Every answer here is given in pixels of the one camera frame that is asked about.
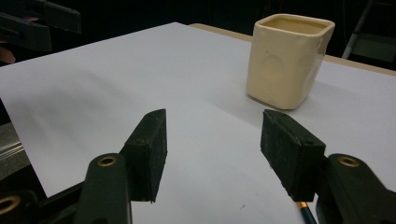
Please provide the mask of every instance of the pencil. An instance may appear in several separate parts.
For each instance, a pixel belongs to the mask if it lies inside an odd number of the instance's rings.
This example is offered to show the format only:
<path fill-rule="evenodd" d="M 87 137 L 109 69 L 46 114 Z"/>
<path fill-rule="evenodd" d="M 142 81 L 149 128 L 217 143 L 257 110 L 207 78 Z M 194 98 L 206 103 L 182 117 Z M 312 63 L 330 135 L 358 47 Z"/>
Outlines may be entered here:
<path fill-rule="evenodd" d="M 308 207 L 308 203 L 299 202 L 297 205 L 300 208 L 301 214 L 303 215 L 305 224 L 317 224 L 314 216 L 312 216 L 311 210 Z"/>

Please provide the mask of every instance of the white paper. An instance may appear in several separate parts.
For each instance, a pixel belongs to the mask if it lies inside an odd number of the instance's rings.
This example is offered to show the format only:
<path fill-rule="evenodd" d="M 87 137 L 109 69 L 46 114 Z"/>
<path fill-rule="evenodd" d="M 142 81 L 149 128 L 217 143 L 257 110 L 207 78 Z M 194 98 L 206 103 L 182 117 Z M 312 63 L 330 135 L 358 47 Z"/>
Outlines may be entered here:
<path fill-rule="evenodd" d="M 0 68 L 0 97 L 51 196 L 119 152 L 143 116 L 166 108 L 157 202 L 135 223 L 303 223 L 260 152 L 262 111 L 246 95 L 250 43 L 171 23 Z M 287 111 L 326 155 L 366 161 L 396 190 L 396 77 L 323 63 Z"/>

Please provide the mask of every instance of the ceramic mug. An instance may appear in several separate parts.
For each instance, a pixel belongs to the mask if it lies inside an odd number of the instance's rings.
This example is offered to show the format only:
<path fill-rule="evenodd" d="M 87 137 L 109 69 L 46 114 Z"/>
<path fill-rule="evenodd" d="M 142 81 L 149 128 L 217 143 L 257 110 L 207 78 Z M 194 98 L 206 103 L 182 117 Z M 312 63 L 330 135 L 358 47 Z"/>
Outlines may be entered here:
<path fill-rule="evenodd" d="M 247 94 L 280 109 L 299 106 L 315 82 L 334 22 L 275 14 L 254 25 Z"/>

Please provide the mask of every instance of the cream ceramic cup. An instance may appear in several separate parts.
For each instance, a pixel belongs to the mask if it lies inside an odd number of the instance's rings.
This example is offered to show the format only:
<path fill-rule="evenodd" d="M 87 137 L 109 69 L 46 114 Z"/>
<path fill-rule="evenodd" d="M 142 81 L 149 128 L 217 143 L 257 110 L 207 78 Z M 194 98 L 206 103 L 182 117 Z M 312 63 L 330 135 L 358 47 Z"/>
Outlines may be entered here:
<path fill-rule="evenodd" d="M 254 25 L 247 94 L 280 109 L 294 109 L 311 91 L 334 22 L 275 14 Z"/>

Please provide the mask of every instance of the white table surface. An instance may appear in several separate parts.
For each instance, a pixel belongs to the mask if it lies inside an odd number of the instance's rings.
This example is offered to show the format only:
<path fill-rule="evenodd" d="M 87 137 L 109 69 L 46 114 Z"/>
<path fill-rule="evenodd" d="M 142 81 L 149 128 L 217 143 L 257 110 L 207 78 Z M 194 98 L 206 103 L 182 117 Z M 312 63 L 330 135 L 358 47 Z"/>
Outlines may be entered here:
<path fill-rule="evenodd" d="M 249 51 L 171 23 L 4 66 L 0 97 L 48 196 L 166 108 L 157 202 L 132 203 L 134 223 L 303 223 L 260 152 L 269 107 L 246 95 Z M 323 62 L 308 98 L 287 113 L 326 155 L 358 157 L 396 190 L 396 77 Z"/>

